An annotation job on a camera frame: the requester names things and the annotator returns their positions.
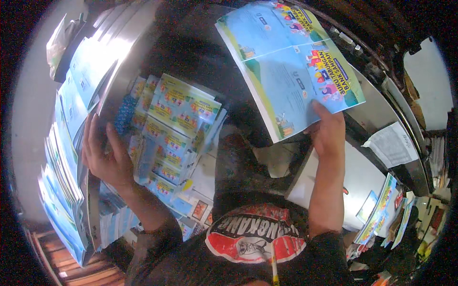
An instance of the wrist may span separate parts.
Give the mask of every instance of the wrist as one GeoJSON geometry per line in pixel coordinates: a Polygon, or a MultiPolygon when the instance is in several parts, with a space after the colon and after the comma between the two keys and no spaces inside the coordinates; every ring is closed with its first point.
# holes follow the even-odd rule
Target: wrist
{"type": "Polygon", "coordinates": [[[318,156],[318,163],[331,169],[345,170],[345,153],[327,153],[318,156]]]}
{"type": "Polygon", "coordinates": [[[136,187],[137,182],[134,179],[122,183],[114,184],[113,187],[118,193],[131,192],[136,187]]]}

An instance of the wooden floor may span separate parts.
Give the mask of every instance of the wooden floor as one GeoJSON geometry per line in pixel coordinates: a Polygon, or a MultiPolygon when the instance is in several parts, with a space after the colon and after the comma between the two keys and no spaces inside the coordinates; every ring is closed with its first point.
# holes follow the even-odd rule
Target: wooden floor
{"type": "Polygon", "coordinates": [[[30,233],[33,247],[48,276],[63,286],[123,286],[125,273],[103,253],[96,253],[82,268],[72,258],[54,231],[30,233]]]}

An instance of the t-shirt graphic print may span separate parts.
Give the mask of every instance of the t-shirt graphic print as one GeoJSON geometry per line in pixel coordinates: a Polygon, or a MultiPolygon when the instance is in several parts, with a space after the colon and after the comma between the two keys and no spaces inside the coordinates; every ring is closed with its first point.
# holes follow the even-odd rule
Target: t-shirt graphic print
{"type": "Polygon", "coordinates": [[[209,227],[205,244],[216,256],[249,264],[271,262],[272,247],[277,263],[282,263],[306,246],[289,210],[272,204],[243,206],[227,213],[209,227]]]}

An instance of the white paper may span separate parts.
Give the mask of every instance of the white paper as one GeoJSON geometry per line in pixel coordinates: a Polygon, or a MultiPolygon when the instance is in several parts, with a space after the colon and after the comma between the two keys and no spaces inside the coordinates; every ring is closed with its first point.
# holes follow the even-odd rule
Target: white paper
{"type": "Polygon", "coordinates": [[[412,140],[399,122],[374,133],[363,147],[371,148],[387,168],[418,159],[412,140]]]}

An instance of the white plastic bag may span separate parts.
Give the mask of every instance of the white plastic bag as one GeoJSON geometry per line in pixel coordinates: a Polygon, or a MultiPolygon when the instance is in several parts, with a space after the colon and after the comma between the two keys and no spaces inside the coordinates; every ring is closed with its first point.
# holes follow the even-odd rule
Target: white plastic bag
{"type": "Polygon", "coordinates": [[[67,47],[67,41],[65,40],[65,17],[67,14],[64,15],[64,18],[60,21],[57,28],[54,30],[53,35],[49,39],[48,43],[46,44],[46,61],[48,62],[49,66],[51,67],[49,71],[49,76],[52,80],[54,80],[54,76],[56,73],[57,66],[59,66],[60,59],[67,47]]]}

